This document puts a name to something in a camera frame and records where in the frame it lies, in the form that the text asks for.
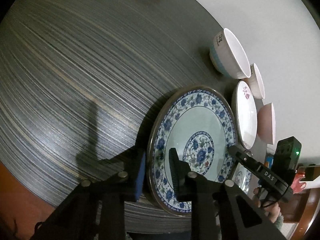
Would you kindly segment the right hand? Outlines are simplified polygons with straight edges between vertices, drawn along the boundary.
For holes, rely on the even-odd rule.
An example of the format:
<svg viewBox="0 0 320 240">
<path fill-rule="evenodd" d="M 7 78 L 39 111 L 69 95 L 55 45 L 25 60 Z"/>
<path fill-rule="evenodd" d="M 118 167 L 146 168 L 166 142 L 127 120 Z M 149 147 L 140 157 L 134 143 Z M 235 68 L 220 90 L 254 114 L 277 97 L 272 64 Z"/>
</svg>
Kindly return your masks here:
<svg viewBox="0 0 320 240">
<path fill-rule="evenodd" d="M 253 196 L 252 200 L 257 207 L 260 207 L 261 202 L 258 198 L 258 193 L 259 193 L 259 188 L 257 187 L 253 191 L 254 196 Z M 268 219 L 273 224 L 282 225 L 284 217 L 281 214 L 280 206 L 279 206 L 278 202 L 276 202 L 276 203 L 266 202 L 264 204 L 264 206 L 265 206 L 264 210 L 265 210 L 265 213 L 267 214 Z"/>
</svg>

